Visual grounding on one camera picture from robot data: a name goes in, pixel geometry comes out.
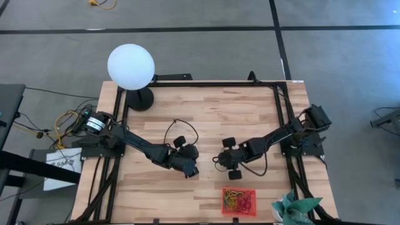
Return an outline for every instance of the lamp base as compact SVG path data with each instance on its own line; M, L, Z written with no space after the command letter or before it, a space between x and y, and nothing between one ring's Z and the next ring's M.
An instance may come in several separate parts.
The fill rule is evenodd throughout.
M153 105L154 94L148 87L144 87L136 91L128 91L126 101L131 109L139 112L145 111Z

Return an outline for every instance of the red basket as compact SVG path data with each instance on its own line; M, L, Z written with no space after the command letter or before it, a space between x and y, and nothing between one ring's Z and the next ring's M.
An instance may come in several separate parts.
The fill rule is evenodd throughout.
M222 189L222 214L256 216L256 190L224 187Z

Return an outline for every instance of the wooden table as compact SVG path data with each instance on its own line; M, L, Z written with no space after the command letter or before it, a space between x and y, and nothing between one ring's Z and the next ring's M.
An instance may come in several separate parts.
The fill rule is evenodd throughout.
M299 114L309 106L306 87L303 82L292 81L288 81L287 86L293 110ZM143 153L128 146L121 159L112 222L152 223L154 218L159 218L161 223L231 223L232 217L221 214L221 189L224 186L256 189L257 217L240 217L240 221L273 222L271 203L290 191L286 160L278 144L267 153L269 167L264 177L255 176L242 168L243 178L230 181L228 172L217 171L211 161L221 151L222 139L235 137L239 143L264 136L279 127L273 90L268 87L151 89L154 93L151 109L144 112L129 110L127 124L130 130L152 143L162 143L173 119L190 122L199 133L196 145L200 153L197 159L200 173L185 179L183 173L156 166ZM115 83L104 82L97 110L113 113L116 92ZM187 124L177 123L169 131L167 142L172 144L173 139L180 135L184 135L189 143L196 137ZM312 156L303 157L303 160L311 192L316 197L322 197L321 205L330 215L337 217L325 165ZM88 159L84 162L73 219L81 215L88 205L96 161ZM97 172L93 196L97 193L102 163ZM249 167L261 172L264 160L251 162ZM103 201L100 218L105 218L106 203Z

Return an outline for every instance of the black metal frame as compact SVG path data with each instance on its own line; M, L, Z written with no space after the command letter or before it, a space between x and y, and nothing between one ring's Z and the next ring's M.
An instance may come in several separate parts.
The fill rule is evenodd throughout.
M18 108L21 105L22 100L23 96L21 95L21 98L18 102L18 107L16 111L13 112L15 113L15 117L13 119L20 117ZM6 128L6 138L8 137L10 128L11 125ZM15 198L11 206L9 217L7 219L7 225L14 225L16 223L19 209L23 201L23 199L20 198L20 195L22 194L21 191L26 180L26 174L35 174L37 176L57 179L60 181L66 181L75 184L79 183L81 174L79 174L78 172L70 171L68 169L47 164L46 162L34 160L32 159L34 151L35 150L33 149L30 152L29 157L22 157L11 152L3 151L3 143L0 144L0 195L3 193L3 189L5 186L18 188L17 193L14 195ZM11 170L22 172L23 175L10 175L9 172Z
M250 81L243 81L243 82L173 82L173 81L168 81L168 82L152 82L148 86L152 88L163 88L163 87L270 87L274 91L274 98L276 102L276 108L277 108L277 114L279 118L279 123L280 126L284 125L284 114L282 111L281 107L281 100L279 97L279 89L283 91L283 96L285 98L285 107L287 109L287 116L288 118L294 118L294 112L291 106L291 103L289 101L289 94L288 94L288 87L285 81L276 81L276 82L259 82L256 80L255 76L249 76L248 78ZM119 108L119 103L120 103L120 98L122 94L122 89L119 88L119 91L117 92L116 96L116 103L114 106L114 115L118 115L118 108ZM125 118L126 115L128 114L128 105L125 102L124 103L124 111L122 113L122 116ZM287 170L289 173L289 180L291 183L291 188L295 190L295 196L298 198L298 190L297 186L301 189L301 191L304 193L304 196L306 198L312 198L313 195L310 193L308 190L308 184L307 184L307 178L306 178L306 172L304 170L304 164L303 164L303 159L302 156L297 157L297 166L299 168L300 175L296 172L293 162L292 162L292 156L289 153L290 150L290 145L287 142L281 142L281 149L282 153L286 157L286 163L287 163ZM117 157L115 162L114 162L114 167L113 171L114 173L117 173L118 175L118 169L119 169L119 163L120 163L120 157ZM103 170L102 172L102 177L101 180L105 181L106 180L106 174L107 170ZM115 180L112 181L112 184L109 185L111 187L110 194L109 194L109 199L108 199L108 205L107 205L107 211L106 211L106 218L103 220L99 220L99 217L96 216L94 217L93 221L72 221L70 224L74 225L87 225L87 224L105 224L105 223L111 223L111 216L112 216L112 211L113 211L113 204L114 204L114 197L115 197L115 190L116 190L116 181L117 177L114 178ZM101 206L97 205L96 210L98 210L99 215L99 210ZM364 224L364 223L355 223L355 222L342 222L339 219L334 219L331 217L328 213L325 212L325 210L321 206L317 206L315 208L318 216L322 220L315 220L313 212L309 213L309 217L316 223L316 224L335 224L335 225L357 225L357 224ZM152 223L141 223L140 225L151 225ZM154 219L153 224L160 224L158 219ZM183 224L193 224L193 225L199 225L199 223L182 223L179 225ZM273 222L265 222L265 223L239 223L238 218L233 218L232 223L210 223L210 224L215 224L215 225L227 225L227 224L251 224L251 225L270 225L274 224Z

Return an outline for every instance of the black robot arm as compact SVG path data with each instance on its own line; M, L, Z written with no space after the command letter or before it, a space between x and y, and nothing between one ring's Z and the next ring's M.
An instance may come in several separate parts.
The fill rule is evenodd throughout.
M112 115L105 112L93 112L84 128L89 135L98 137L99 144L108 148L112 149L119 145L118 142L124 142L144 153L158 166L181 171L189 178L199 173L196 167L198 150L192 144L183 146L183 136L174 141L176 148L168 144L152 144L128 131L124 124L117 123Z
M305 120L300 121L299 117L303 114L305 114ZM234 137L222 140L225 150L219 153L213 161L232 170L229 172L230 179L241 179L240 171L236 170L238 164L250 163L261 158L272 145L289 137L292 138L292 145L299 147L304 138L312 133L327 130L331 123L321 106L312 105L298 117L264 137L253 137L237 146Z

